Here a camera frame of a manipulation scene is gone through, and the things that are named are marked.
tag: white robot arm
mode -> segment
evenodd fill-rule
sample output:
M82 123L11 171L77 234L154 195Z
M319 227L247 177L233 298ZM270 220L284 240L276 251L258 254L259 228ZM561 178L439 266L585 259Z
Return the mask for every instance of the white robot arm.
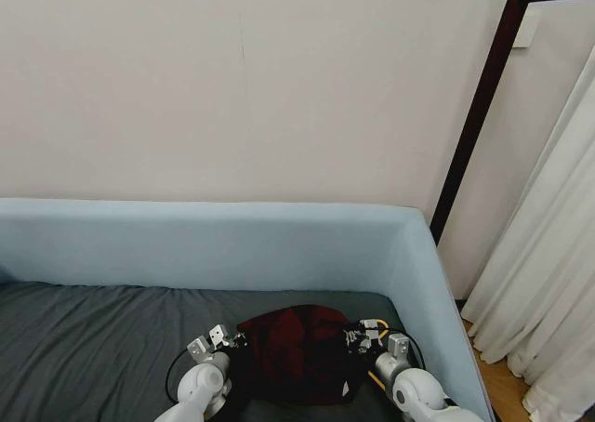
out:
M223 374L214 364L197 364L179 382L178 403L155 422L204 422L206 408L223 387Z
M392 387L392 401L416 422L482 422L474 413L449 406L438 380L423 369L405 369Z
M382 346L372 321L362 321L365 338L357 342L360 352ZM199 364L181 379L178 403L160 415L155 422L204 422L225 404L231 390L227 378L230 358L217 351L233 346L242 335L230 337L222 324L210 332L209 340L196 338L188 351ZM409 338L402 334L389 336L388 350L377 356L374 369L387 397L403 412L403 419L412 422L482 422L469 410L449 404L438 380L423 369L412 368L407 360Z

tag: black metal frame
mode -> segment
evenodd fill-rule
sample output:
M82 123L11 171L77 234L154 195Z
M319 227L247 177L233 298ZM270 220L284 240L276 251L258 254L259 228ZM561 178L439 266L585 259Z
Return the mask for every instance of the black metal frame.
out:
M467 119L456 145L455 155L448 168L440 199L430 223L431 234L436 244L440 242L448 215L456 199L456 193L465 175L477 138L482 131L483 122L494 99L496 88L509 59L527 6L532 2L543 1L555 0L507 0L504 6L494 41L483 66L482 76L475 90Z

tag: white wall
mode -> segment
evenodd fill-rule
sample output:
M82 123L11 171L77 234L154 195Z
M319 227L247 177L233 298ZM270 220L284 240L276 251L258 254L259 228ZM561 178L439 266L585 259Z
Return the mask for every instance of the white wall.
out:
M504 1L0 0L0 196L430 218ZM579 2L507 68L440 247L459 296L593 43Z
M439 245L458 297L475 285L595 46L595 0L536 8L534 42L512 51Z

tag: sheer curtain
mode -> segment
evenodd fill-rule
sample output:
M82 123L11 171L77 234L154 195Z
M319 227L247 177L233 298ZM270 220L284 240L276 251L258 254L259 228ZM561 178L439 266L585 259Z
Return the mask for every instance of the sheer curtain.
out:
M595 49L462 311L482 359L532 385L535 422L595 402L594 80Z

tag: black cable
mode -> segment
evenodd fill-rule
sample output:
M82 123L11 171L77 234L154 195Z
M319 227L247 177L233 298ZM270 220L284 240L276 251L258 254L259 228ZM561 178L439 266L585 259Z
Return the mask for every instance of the black cable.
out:
M169 368L167 368L167 374L165 375L165 394L167 394L167 398L169 399L169 401L174 404L178 403L178 401L176 399L174 399L173 397L171 397L171 394L169 393L169 375L171 374L171 370L174 369L174 365L176 364L176 362L179 360L179 358L182 355L184 355L184 352L187 352L187 351L183 350L180 354L178 354L176 356L176 358L172 361L172 363L169 364Z
M421 369L426 369L426 361L424 360L424 354L421 353L421 349L419 348L419 345L417 344L416 340L410 334L407 334L404 331L404 329L399 329L397 327L379 327L378 329L380 330L380 332L387 330L389 332L398 332L400 334L403 334L404 336L409 337L409 339L412 341L413 346L416 348L416 351L417 351L417 355L416 355L416 357L418 357L417 362L421 366Z

